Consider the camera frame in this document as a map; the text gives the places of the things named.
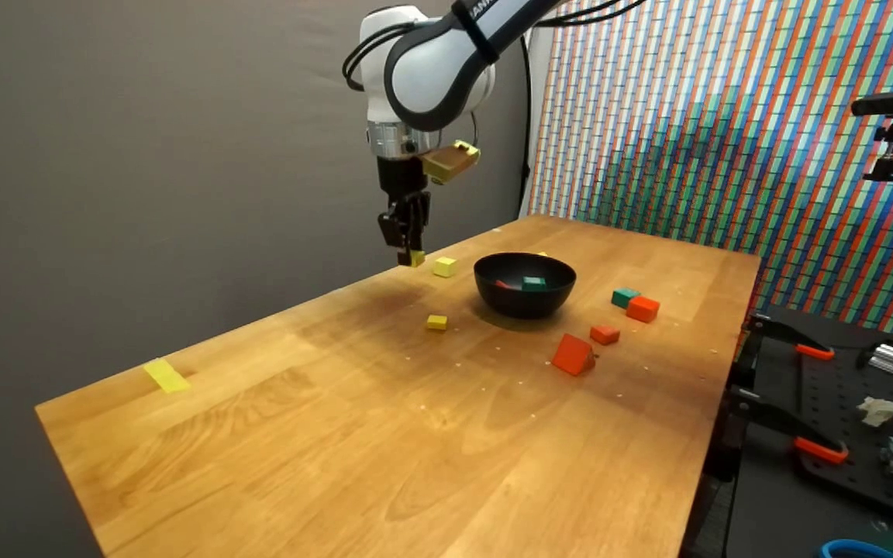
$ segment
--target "small yellow object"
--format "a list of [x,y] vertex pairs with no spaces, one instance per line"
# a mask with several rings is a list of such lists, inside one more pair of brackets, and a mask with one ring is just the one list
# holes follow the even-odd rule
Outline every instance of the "small yellow object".
[[176,392],[176,389],[191,389],[191,387],[193,387],[169,358],[146,361],[143,372],[146,372],[164,392]]
[[443,331],[443,329],[447,329],[447,316],[433,313],[433,316],[426,320],[426,329]]
[[481,158],[481,148],[466,140],[455,140],[453,148],[466,152],[470,158]]
[[451,279],[455,271],[455,261],[453,258],[438,258],[436,261],[436,274]]

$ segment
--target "wooden table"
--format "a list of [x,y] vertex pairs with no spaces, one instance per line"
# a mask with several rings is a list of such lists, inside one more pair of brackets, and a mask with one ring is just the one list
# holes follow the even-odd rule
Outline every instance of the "wooden table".
[[[510,249],[579,271],[551,321],[481,306],[472,262]],[[104,550],[676,553],[761,261],[550,216],[438,254],[460,274],[396,266],[169,354],[191,389],[138,364],[41,404]],[[595,321],[620,343],[554,372]]]

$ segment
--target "gray backdrop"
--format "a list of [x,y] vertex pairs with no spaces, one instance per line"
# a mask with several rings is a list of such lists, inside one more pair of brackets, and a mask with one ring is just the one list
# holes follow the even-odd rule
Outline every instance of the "gray backdrop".
[[[0,553],[98,553],[35,404],[395,262],[337,76],[369,6],[0,0]],[[514,216],[520,71],[433,249]]]

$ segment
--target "red cube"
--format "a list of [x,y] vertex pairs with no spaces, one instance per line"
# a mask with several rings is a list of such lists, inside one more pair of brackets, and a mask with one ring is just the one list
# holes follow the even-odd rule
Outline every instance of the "red cube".
[[619,340],[620,340],[620,331],[611,329],[611,326],[595,326],[595,329],[590,331],[590,337],[592,337],[595,343],[619,343]]
[[564,334],[550,361],[564,375],[583,375],[592,368],[595,351],[590,340]]
[[655,321],[660,304],[655,297],[632,297],[627,316],[638,321]]

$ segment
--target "wire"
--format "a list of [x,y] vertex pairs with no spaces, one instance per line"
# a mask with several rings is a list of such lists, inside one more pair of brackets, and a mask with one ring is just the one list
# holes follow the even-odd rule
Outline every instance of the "wire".
[[413,26],[418,26],[418,25],[415,25],[415,20],[409,20],[409,25],[389,25],[389,26],[369,34],[366,41],[361,41],[361,43],[348,53],[345,67],[341,67],[348,87],[351,87],[351,90],[364,90],[364,84],[354,80],[356,65],[361,65],[369,53],[377,53],[383,43],[389,43],[389,41],[395,41],[395,38],[404,38],[404,34],[413,30]]
[[551,17],[542,17],[542,20],[537,20],[537,25],[562,25],[562,20],[569,20],[569,17],[583,17],[583,15],[592,15],[592,13],[603,13],[603,8],[611,8],[619,0],[606,0],[606,2],[595,2],[595,6],[590,6],[590,8],[577,8],[577,13],[564,13],[564,15],[551,15]]
[[614,8],[614,13],[603,13],[603,8],[611,8],[619,0],[607,0],[607,2],[600,2],[600,6],[590,6],[590,8],[577,8],[577,13],[569,13],[569,15],[554,15],[554,17],[542,17],[537,20],[537,26],[583,26],[583,25],[595,25],[595,20],[607,20],[607,17],[619,17],[624,13],[632,13],[638,8],[645,0],[637,0],[624,8]]
[[481,17],[487,8],[494,8],[500,0],[487,0],[487,2],[481,2],[481,8],[476,13],[476,17]]
[[481,136],[478,112],[472,112],[472,128],[476,128],[476,144],[481,144],[481,142],[478,142],[478,136]]
[[527,97],[527,128],[520,136],[520,175],[517,175],[517,207],[514,216],[525,207],[527,188],[530,188],[530,142],[535,142],[535,65],[530,65],[530,43],[527,38],[517,41],[520,43],[520,65],[525,65],[525,97]]

